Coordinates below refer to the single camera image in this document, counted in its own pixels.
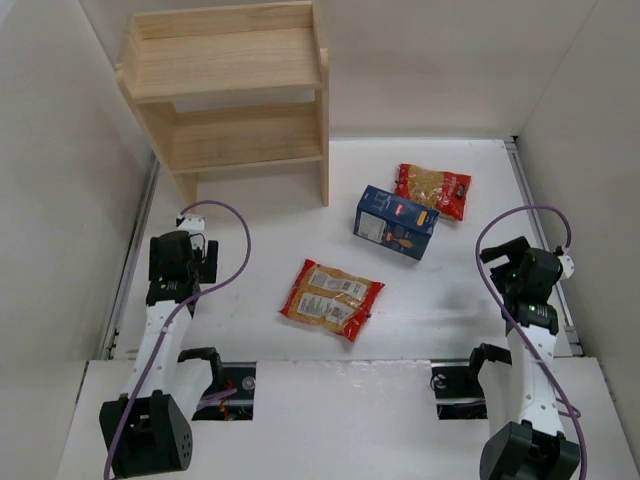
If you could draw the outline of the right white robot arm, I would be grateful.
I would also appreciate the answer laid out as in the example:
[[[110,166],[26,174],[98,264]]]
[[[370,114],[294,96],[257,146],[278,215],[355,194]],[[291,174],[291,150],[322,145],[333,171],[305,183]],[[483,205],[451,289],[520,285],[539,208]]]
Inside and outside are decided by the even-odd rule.
[[[503,304],[506,348],[476,347],[469,367],[484,394],[490,437],[479,464],[483,479],[569,479],[580,447],[564,434],[570,409],[546,375],[559,333],[548,302],[563,275],[561,258],[518,237],[481,251],[482,263],[504,258],[490,279]]]

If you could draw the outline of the red pasta bag front side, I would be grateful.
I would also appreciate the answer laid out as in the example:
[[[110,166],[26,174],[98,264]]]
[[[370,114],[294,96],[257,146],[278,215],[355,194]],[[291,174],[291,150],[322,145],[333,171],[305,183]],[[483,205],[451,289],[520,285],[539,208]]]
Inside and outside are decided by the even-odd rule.
[[[394,193],[455,221],[463,221],[472,177],[429,170],[403,163],[398,168]]]

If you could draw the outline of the red pasta bag label side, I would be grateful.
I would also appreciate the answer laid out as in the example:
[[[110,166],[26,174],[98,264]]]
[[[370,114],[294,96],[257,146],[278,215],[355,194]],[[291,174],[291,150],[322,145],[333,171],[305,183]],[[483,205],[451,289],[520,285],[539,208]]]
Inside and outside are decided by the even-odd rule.
[[[306,259],[279,313],[354,343],[384,287],[382,282]]]

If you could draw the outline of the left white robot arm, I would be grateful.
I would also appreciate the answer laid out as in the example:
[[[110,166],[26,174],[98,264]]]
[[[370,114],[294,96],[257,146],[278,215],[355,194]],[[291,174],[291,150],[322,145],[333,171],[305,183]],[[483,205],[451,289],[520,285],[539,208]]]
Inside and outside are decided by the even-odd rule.
[[[180,472],[191,463],[190,421],[205,391],[222,375],[215,348],[181,348],[201,283],[216,279],[205,246],[186,231],[150,241],[143,339],[125,387],[99,412],[106,479]]]

